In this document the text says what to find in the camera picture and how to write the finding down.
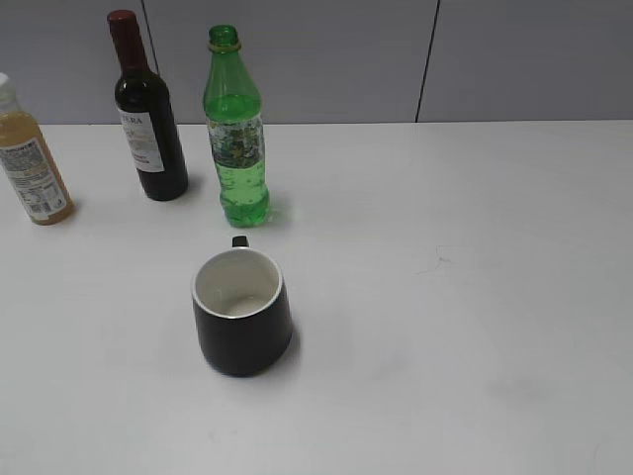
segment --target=mug rim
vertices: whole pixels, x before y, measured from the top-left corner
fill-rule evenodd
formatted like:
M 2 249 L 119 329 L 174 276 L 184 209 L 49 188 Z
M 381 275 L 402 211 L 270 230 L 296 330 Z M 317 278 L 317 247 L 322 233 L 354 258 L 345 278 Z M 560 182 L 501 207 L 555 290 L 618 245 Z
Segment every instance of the mug rim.
M 229 253 L 232 253 L 232 252 L 240 252 L 240 251 L 253 252 L 255 254 L 259 254 L 262 257 L 268 259 L 268 261 L 272 262 L 272 264 L 275 267 L 275 270 L 277 271 L 277 289 L 275 290 L 275 293 L 273 294 L 273 296 L 268 300 L 268 302 L 266 302 L 266 305 L 264 305 L 260 309 L 257 309 L 254 312 L 250 312 L 250 313 L 245 314 L 245 315 L 240 315 L 238 317 L 233 317 L 231 315 L 225 315 L 225 314 L 221 314 L 219 312 L 215 312 L 215 311 L 211 310 L 209 307 L 207 307 L 205 304 L 203 304 L 202 301 L 200 300 L 200 297 L 198 297 L 198 292 L 196 291 L 196 281 L 198 280 L 198 277 L 200 276 L 200 273 L 202 272 L 202 270 L 211 261 L 213 261 L 213 260 L 215 260 L 217 258 L 220 258 L 223 255 L 226 255 L 226 254 L 229 254 Z M 198 268 L 198 270 L 194 274 L 193 278 L 191 279 L 191 295 L 192 295 L 196 305 L 198 307 L 200 307 L 203 311 L 205 311 L 206 314 L 212 315 L 214 317 L 218 317 L 220 319 L 241 320 L 241 319 L 247 319 L 248 317 L 252 317 L 254 315 L 257 315 L 257 314 L 265 311 L 266 309 L 268 309 L 271 305 L 273 305 L 277 301 L 277 298 L 279 297 L 279 295 L 281 294 L 281 289 L 283 288 L 283 286 L 284 286 L 284 276 L 283 276 L 283 274 L 281 272 L 281 267 L 279 266 L 279 264 L 277 263 L 277 261 L 275 259 L 273 259 L 271 256 L 269 256 L 265 252 L 262 252 L 261 250 L 253 249 L 252 247 L 239 246 L 239 247 L 233 247 L 231 249 L 228 249 L 228 250 L 225 250 L 223 252 L 219 252 L 219 253 L 213 255 L 212 257 L 207 259 L 205 261 L 205 263 L 202 264 Z

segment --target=wine bottle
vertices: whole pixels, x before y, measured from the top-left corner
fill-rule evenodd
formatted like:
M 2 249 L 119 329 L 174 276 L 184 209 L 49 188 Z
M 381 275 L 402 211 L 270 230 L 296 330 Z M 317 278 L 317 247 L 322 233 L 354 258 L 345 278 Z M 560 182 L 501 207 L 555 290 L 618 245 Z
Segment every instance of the wine bottle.
M 189 179 L 169 90 L 149 69 L 134 12 L 115 10 L 108 23 L 122 72 L 115 100 L 140 184 L 152 200 L 173 200 Z

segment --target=green plastic bottle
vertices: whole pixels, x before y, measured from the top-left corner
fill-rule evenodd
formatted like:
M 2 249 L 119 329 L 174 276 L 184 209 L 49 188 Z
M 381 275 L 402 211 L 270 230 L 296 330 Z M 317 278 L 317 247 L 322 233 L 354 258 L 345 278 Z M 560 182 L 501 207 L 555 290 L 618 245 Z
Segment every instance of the green plastic bottle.
M 261 96 L 239 57 L 240 48 L 234 27 L 217 25 L 209 30 L 213 56 L 204 107 L 222 187 L 220 202 L 229 223 L 248 228 L 266 220 L 269 194 Z

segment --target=mug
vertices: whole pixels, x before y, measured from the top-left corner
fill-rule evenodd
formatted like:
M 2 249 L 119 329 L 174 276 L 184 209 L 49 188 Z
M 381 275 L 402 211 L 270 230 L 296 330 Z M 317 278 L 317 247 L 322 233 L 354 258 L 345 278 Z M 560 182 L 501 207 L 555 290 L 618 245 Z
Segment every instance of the mug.
M 286 350 L 293 326 L 281 269 L 246 236 L 198 270 L 191 295 L 200 347 L 222 373 L 255 374 Z

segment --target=juice bottle label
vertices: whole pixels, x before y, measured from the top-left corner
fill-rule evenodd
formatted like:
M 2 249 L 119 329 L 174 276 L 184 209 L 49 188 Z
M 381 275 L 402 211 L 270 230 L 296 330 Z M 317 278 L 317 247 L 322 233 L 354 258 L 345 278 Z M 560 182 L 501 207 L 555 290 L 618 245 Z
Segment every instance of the juice bottle label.
M 47 220 L 66 206 L 61 187 L 50 169 L 38 139 L 0 146 L 0 162 L 27 213 Z
M 214 162 L 228 168 L 250 168 L 264 159 L 264 131 L 259 114 L 233 124 L 207 120 Z
M 119 109 L 119 114 L 136 168 L 147 173 L 165 171 L 149 113 Z

